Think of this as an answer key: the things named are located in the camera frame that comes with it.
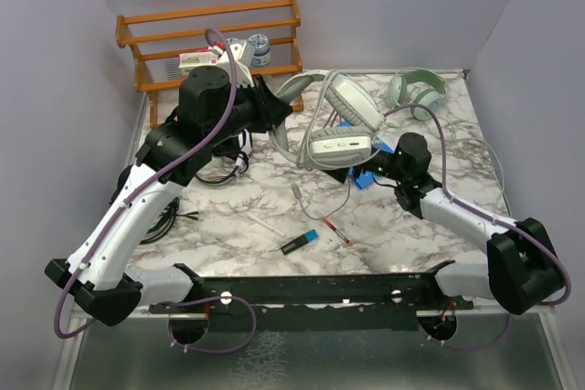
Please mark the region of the black white headphones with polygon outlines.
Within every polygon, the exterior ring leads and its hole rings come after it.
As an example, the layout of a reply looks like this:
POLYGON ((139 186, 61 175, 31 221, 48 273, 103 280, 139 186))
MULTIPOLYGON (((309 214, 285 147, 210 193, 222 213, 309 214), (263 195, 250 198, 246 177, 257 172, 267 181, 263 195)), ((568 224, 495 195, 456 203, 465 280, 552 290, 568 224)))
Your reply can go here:
POLYGON ((212 149, 215 165, 195 178, 206 186, 229 184, 245 174, 250 166, 253 141, 248 130, 241 131, 212 149))

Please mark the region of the black blue headphones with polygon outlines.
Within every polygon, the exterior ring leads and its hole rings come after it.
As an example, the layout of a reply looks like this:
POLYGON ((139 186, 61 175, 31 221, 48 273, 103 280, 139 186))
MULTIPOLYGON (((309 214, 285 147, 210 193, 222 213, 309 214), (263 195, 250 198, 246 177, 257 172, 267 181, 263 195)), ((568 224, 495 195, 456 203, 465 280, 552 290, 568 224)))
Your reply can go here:
MULTIPOLYGON (((116 189, 113 192, 109 205, 111 206, 113 202, 116 200, 120 192, 125 187, 125 184, 128 180, 130 175, 132 165, 126 166, 118 176, 116 189)), ((179 214, 179 207, 180 207, 180 200, 178 197, 174 198, 166 207, 165 209, 159 214, 157 220, 152 224, 152 226, 147 230, 146 235, 140 241, 140 245, 149 245, 153 244, 163 237, 165 237, 172 227, 175 225, 176 219, 178 217, 184 217, 190 220, 199 220, 200 212, 199 211, 191 211, 186 212, 183 214, 179 214)))

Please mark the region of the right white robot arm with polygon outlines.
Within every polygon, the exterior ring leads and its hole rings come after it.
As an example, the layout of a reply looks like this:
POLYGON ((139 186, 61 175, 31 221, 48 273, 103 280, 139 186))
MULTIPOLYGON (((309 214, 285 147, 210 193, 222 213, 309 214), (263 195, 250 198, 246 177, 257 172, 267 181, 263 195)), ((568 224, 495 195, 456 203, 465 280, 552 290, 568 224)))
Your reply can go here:
POLYGON ((545 227, 534 218, 500 216, 451 193, 430 172, 431 152, 423 136, 407 132, 391 152, 375 147, 356 129, 319 147, 336 170, 369 171, 395 182, 401 208, 419 219, 446 227, 481 250, 483 264, 452 262, 420 285, 421 301, 439 309, 455 296, 495 300, 520 315, 535 305, 567 299, 571 284, 545 227))

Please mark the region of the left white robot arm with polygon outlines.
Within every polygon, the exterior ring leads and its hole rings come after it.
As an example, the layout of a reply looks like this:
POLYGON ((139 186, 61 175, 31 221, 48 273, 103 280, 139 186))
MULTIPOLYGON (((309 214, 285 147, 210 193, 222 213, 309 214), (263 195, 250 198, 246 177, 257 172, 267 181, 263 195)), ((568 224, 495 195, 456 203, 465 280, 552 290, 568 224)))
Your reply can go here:
POLYGON ((234 86, 217 67, 194 69, 164 124, 150 131, 127 180, 85 243, 51 260, 46 275, 96 321, 114 326, 136 308, 162 302, 184 312, 202 299, 197 276, 183 264, 129 269, 127 264, 164 208, 212 158, 212 150, 243 130, 264 133, 292 113, 295 93, 271 93, 264 79, 234 86))

